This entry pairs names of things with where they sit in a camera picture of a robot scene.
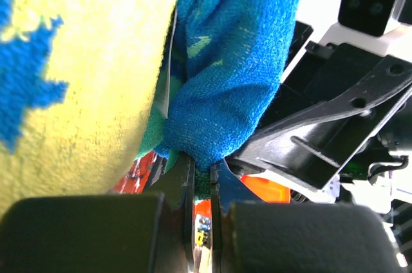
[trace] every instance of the towel label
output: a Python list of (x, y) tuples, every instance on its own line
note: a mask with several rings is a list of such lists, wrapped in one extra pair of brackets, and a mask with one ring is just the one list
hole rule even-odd
[(170, 99), (170, 65), (172, 59), (172, 47), (173, 47), (173, 37), (174, 31), (176, 29), (176, 18), (178, 12), (177, 9), (174, 9), (173, 15), (173, 26), (172, 26), (172, 33), (170, 36), (170, 43), (169, 43), (169, 56), (167, 60), (167, 76), (164, 87), (162, 87), (155, 96), (154, 96), (154, 106), (159, 110), (164, 118), (167, 118), (169, 114), (169, 99)]

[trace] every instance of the terry cloth fabric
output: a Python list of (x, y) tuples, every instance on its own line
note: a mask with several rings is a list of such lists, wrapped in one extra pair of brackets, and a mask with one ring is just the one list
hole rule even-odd
[(176, 0), (0, 0), (0, 216), (105, 193), (151, 109)]
[(178, 0), (171, 73), (184, 85), (157, 153), (186, 152), (206, 173), (246, 141), (279, 87), (298, 2)]

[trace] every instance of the screw hole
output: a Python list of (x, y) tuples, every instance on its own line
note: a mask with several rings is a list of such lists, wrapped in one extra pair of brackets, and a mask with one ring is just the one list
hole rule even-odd
[(355, 98), (353, 99), (350, 104), (357, 109), (363, 109), (366, 107), (366, 99), (364, 98)]
[(401, 75), (404, 72), (404, 67), (401, 64), (394, 64), (389, 67), (388, 73), (394, 77)]

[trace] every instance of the blue pattern on yellow towel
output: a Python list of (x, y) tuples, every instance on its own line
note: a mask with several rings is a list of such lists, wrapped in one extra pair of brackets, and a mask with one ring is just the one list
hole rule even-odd
[[(12, 6), (13, 0), (0, 0), (0, 32), (9, 24)], [(64, 100), (68, 83), (42, 78), (52, 38), (61, 24), (61, 19), (52, 20), (51, 30), (40, 24), (27, 33), (27, 41), (15, 37), (0, 42), (0, 141), (11, 153), (21, 136), (24, 111)]]

